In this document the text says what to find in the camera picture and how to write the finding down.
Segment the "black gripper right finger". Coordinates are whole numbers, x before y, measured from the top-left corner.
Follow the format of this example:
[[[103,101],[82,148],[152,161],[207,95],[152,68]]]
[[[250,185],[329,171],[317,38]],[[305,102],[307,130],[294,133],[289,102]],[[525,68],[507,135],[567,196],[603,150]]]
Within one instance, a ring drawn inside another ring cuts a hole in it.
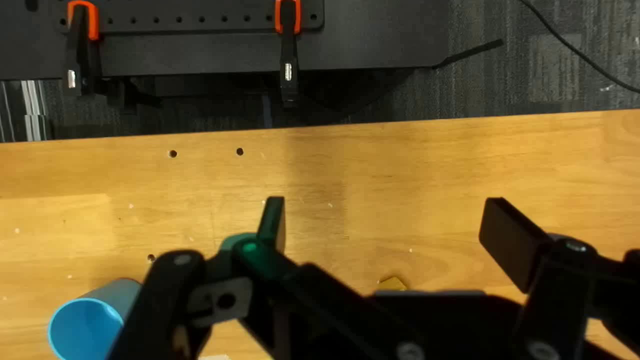
[[[525,297],[511,331],[514,360],[586,360],[592,319],[640,355],[640,251],[620,260],[541,231],[506,198],[484,203],[478,241]]]

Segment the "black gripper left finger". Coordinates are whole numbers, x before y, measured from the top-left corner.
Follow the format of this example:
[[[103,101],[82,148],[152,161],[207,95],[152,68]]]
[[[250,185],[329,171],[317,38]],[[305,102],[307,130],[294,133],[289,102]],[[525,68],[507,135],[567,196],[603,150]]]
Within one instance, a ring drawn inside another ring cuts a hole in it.
[[[273,360],[426,360],[417,331],[313,265],[281,252],[286,203],[266,200],[254,232],[264,266],[222,245],[214,256],[156,256],[112,346],[112,360],[197,360],[211,331],[236,320]]]

